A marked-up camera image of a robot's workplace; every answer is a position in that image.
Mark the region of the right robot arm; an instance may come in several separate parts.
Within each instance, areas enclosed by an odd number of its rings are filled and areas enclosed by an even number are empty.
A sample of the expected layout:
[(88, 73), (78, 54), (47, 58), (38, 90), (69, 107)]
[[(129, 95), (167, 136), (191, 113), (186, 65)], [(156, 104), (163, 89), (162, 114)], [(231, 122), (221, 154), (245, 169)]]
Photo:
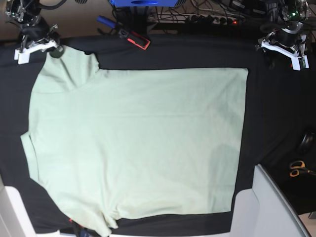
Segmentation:
[(57, 24), (50, 26), (41, 16), (42, 9), (56, 9), (61, 6), (61, 1), (55, 6), (44, 6), (38, 0), (7, 0), (4, 13), (7, 22), (15, 25), (22, 35), (19, 48), (14, 51), (14, 60), (19, 65), (27, 64), (30, 55), (34, 52), (49, 52), (54, 58), (59, 58), (64, 52), (60, 43), (60, 35), (56, 32)]

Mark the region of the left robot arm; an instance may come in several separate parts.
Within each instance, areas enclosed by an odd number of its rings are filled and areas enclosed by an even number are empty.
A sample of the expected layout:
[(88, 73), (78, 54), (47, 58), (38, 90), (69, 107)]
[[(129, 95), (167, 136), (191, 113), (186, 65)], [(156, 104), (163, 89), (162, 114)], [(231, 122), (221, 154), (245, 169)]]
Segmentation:
[(296, 71), (309, 68), (305, 55), (307, 34), (304, 21), (308, 20), (309, 10), (306, 0), (276, 0), (270, 3), (267, 14), (269, 21), (260, 26), (265, 37), (258, 39), (257, 50), (278, 52), (291, 60)]

